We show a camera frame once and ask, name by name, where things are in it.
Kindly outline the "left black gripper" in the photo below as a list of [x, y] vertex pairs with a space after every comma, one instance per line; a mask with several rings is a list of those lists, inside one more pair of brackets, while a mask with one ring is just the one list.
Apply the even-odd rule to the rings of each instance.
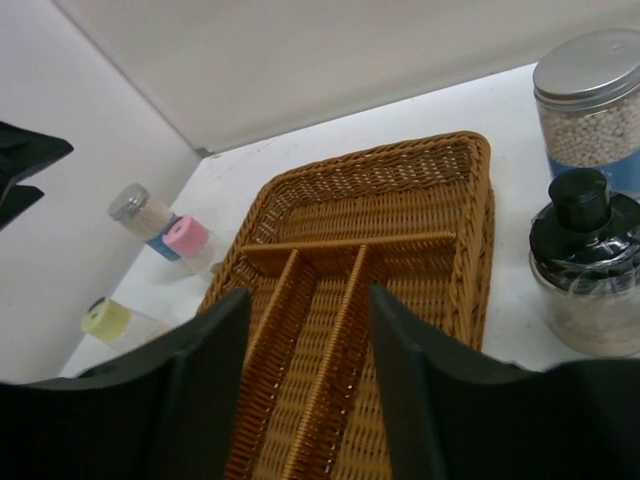
[[1, 122], [1, 229], [44, 196], [39, 188], [21, 182], [73, 151], [62, 138]]

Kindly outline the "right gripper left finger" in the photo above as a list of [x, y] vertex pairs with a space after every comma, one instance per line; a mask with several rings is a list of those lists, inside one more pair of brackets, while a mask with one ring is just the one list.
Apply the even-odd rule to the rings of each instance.
[[74, 378], [1, 387], [5, 479], [220, 479], [248, 344], [248, 290]]

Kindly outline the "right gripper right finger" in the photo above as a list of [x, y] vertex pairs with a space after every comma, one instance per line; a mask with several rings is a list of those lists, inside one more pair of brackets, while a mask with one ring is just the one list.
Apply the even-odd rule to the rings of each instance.
[[486, 356], [369, 291], [371, 342], [397, 479], [635, 479], [639, 364], [544, 372]]

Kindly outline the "silver lid blue label jar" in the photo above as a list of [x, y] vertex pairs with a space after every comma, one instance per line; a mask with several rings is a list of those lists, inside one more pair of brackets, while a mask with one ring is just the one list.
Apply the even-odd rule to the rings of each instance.
[[179, 255], [168, 247], [164, 234], [178, 216], [139, 183], [126, 186], [110, 203], [108, 215], [168, 261]]

